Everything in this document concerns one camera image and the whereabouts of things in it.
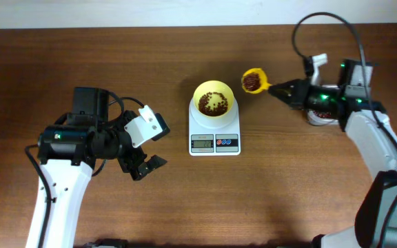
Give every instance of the white wall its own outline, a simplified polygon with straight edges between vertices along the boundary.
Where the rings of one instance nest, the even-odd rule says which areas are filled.
[[[293,24],[319,11],[397,22],[397,0],[0,0],[0,28]]]

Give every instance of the wooden tabletop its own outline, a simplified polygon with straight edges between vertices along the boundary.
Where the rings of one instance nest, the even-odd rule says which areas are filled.
[[[308,241],[354,224],[371,178],[338,127],[314,127],[270,95],[246,94],[240,79],[263,68],[270,83],[302,78],[292,25],[208,28],[0,30],[0,247],[23,247],[38,177],[23,153],[72,107],[76,86],[133,96],[160,112],[171,133],[143,145],[168,164],[140,182],[116,161],[88,185],[75,244],[98,238],[191,245]],[[358,25],[377,62],[372,94],[397,133],[397,24]],[[321,73],[336,84],[342,58],[357,58],[341,25],[304,25],[305,54],[328,53]],[[234,91],[242,152],[192,157],[188,103],[202,82]],[[134,103],[126,108],[136,110]],[[110,116],[119,113],[113,107]]]

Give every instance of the white digital scale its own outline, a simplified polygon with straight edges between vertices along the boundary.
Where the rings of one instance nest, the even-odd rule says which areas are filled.
[[[240,154],[240,118],[235,99],[231,109],[217,117],[200,113],[191,100],[189,151],[192,156]]]

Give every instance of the yellow cup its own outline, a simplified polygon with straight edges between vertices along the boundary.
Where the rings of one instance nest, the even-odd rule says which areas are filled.
[[[243,85],[243,80],[245,80],[245,77],[251,73],[257,73],[260,77],[260,87],[254,91],[249,91],[245,88]],[[270,83],[267,82],[267,76],[266,73],[261,69],[261,68],[252,68],[245,72],[243,74],[243,77],[241,78],[241,87],[245,90],[245,92],[250,93],[250,94],[258,94],[262,92],[263,90],[269,89],[269,86],[271,86]]]
[[[199,108],[200,98],[208,92],[218,92],[223,94],[223,96],[225,96],[225,98],[227,99],[227,111],[224,114],[219,116],[207,116],[204,113],[200,112],[200,108]],[[193,99],[194,99],[194,105],[196,109],[200,112],[200,114],[210,118],[220,118],[222,116],[225,116],[231,110],[234,104],[234,93],[232,92],[231,88],[227,86],[227,84],[220,81],[212,80],[200,84],[196,88],[196,91],[194,92]],[[216,98],[213,98],[210,99],[210,102],[208,104],[212,105],[214,101],[218,102]]]

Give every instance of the yellow spoon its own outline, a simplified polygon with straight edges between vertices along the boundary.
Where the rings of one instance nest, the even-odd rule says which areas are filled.
[[[251,73],[258,74],[258,76],[260,77],[260,87],[254,91],[247,90],[245,88],[245,86],[243,85],[243,80],[245,80],[245,77]],[[262,92],[263,90],[269,89],[269,86],[271,86],[271,85],[272,84],[267,82],[266,73],[261,68],[252,68],[252,69],[248,70],[247,72],[245,72],[243,74],[243,77],[241,78],[241,87],[245,90],[245,92],[250,93],[250,94],[258,94],[258,93]]]

